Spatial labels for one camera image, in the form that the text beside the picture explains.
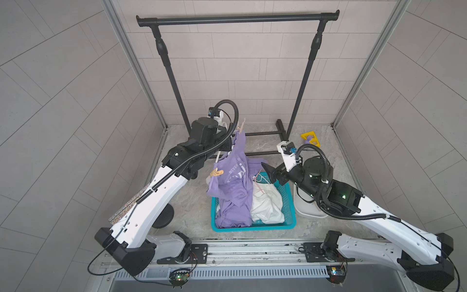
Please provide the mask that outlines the white plastic hanger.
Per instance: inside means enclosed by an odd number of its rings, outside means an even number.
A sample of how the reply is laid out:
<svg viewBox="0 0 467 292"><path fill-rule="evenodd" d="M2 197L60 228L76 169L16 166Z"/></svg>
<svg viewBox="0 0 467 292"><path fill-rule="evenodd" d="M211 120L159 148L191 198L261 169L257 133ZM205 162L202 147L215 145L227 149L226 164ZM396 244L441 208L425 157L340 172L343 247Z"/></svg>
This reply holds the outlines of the white plastic hanger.
<svg viewBox="0 0 467 292"><path fill-rule="evenodd" d="M213 170L216 172L228 173L234 165L235 157L232 152L226 152L215 161Z"/></svg>

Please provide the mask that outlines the pink clothespin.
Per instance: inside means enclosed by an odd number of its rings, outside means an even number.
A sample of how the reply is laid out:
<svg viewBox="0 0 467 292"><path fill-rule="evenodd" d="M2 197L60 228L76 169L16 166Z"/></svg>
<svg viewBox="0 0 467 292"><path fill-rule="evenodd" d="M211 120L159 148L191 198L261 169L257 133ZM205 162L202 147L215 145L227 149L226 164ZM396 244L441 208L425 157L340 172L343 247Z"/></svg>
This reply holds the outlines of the pink clothespin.
<svg viewBox="0 0 467 292"><path fill-rule="evenodd" d="M242 133L246 118L243 119L242 123L237 127L237 132Z"/></svg>

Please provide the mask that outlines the beige clothespin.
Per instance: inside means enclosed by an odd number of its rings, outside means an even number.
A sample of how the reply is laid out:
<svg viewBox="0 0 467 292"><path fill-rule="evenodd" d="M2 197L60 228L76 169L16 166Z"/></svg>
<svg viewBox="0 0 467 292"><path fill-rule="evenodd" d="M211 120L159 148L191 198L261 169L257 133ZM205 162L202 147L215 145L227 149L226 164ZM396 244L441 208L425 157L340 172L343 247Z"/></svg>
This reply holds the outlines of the beige clothespin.
<svg viewBox="0 0 467 292"><path fill-rule="evenodd" d="M224 174L224 170L219 170L218 168L215 168L213 171L210 172L210 177L220 176L222 174Z"/></svg>

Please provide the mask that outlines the purple t-shirt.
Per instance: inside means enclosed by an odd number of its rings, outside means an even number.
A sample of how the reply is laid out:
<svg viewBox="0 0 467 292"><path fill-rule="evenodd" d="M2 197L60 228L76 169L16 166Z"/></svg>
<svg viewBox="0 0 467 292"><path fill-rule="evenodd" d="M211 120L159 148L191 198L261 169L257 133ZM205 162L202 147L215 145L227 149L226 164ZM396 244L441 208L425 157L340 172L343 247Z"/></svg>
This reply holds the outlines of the purple t-shirt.
<svg viewBox="0 0 467 292"><path fill-rule="evenodd" d="M210 178L207 194L218 199L219 211L216 213L215 226L219 229L245 228L252 224L252 180L261 172L261 163L266 161L247 157L245 147L245 133L237 133L231 151L235 165L228 173Z"/></svg>

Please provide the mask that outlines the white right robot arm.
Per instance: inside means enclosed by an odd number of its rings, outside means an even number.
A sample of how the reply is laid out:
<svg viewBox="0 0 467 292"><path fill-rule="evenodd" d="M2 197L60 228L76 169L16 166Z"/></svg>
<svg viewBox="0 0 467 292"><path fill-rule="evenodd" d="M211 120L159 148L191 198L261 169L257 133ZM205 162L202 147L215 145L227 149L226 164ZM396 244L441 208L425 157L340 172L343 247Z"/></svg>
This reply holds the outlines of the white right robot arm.
<svg viewBox="0 0 467 292"><path fill-rule="evenodd" d="M328 231L321 245L327 259L362 259L384 265L435 292L460 281L449 257L454 250L451 236L423 231L391 214L358 189L334 180L333 167L319 147L304 144L295 148L292 142L285 141L277 149L283 163L278 167L262 164L272 183L292 182L324 214L338 220L356 221L384 238L380 242Z"/></svg>

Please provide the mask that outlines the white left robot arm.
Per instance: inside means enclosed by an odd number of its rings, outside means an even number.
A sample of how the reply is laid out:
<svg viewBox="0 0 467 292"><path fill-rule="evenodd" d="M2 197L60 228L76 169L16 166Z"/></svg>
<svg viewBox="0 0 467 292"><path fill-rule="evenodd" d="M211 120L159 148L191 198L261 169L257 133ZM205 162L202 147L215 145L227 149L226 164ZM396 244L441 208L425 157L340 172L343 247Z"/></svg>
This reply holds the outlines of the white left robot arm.
<svg viewBox="0 0 467 292"><path fill-rule="evenodd" d="M154 260L190 259L192 241L182 232L151 236L157 221L167 226L173 218L169 202L205 161L218 151L232 148L232 135L238 118L225 127L221 118L201 117L192 124L190 137L169 150L153 180L111 218L110 228L100 228L95 240L130 276L136 277Z"/></svg>

